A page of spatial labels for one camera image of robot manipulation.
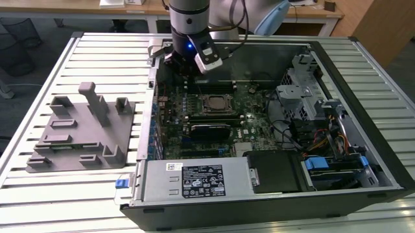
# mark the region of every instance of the slotted aluminum surface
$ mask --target slotted aluminum surface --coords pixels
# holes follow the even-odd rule
[[[33,102],[10,145],[0,160],[0,231],[14,232],[141,232],[122,216],[113,202],[114,180],[134,171],[145,83],[149,73],[146,45],[159,34],[85,33],[71,38],[57,65]],[[398,159],[415,176],[415,111],[401,90],[360,47],[346,38],[268,37],[258,40],[317,40],[325,49],[354,95],[376,123]],[[25,162],[51,113],[53,96],[67,95],[83,102],[77,93],[79,82],[94,82],[106,101],[127,97],[135,101],[127,165],[113,170],[29,174]],[[127,190],[121,195],[130,198]],[[330,219],[306,219],[264,224],[225,226],[182,232],[413,232],[415,195],[381,203]]]

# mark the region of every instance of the power supply label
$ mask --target power supply label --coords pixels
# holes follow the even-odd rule
[[[184,198],[225,196],[225,180],[221,165],[181,167]]]

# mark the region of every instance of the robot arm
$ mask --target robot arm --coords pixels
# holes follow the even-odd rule
[[[238,26],[254,34],[273,34],[288,12],[288,0],[246,2],[169,0],[173,50],[165,56],[163,63],[178,75],[196,77],[208,73],[222,64],[222,59],[233,52],[233,50],[218,51],[209,32],[236,28],[233,22],[240,21]]]

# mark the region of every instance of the blue plastic clip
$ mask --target blue plastic clip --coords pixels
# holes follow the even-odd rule
[[[305,160],[306,170],[328,168],[328,163],[322,157],[312,157]]]
[[[365,158],[365,156],[360,156],[360,162],[361,162],[364,167],[368,166],[368,159]]]
[[[117,179],[114,182],[114,188],[115,189],[127,188],[127,179]]]

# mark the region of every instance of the desk leg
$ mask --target desk leg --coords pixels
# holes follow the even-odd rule
[[[2,96],[5,99],[10,99],[14,96],[14,93],[11,92],[10,88],[7,88],[7,86],[1,80],[0,80],[0,96]]]
[[[157,16],[146,16],[147,33],[157,33]]]
[[[337,18],[328,18],[325,24],[321,27],[318,36],[329,36],[332,33],[332,30],[334,29],[336,23],[338,19]]]

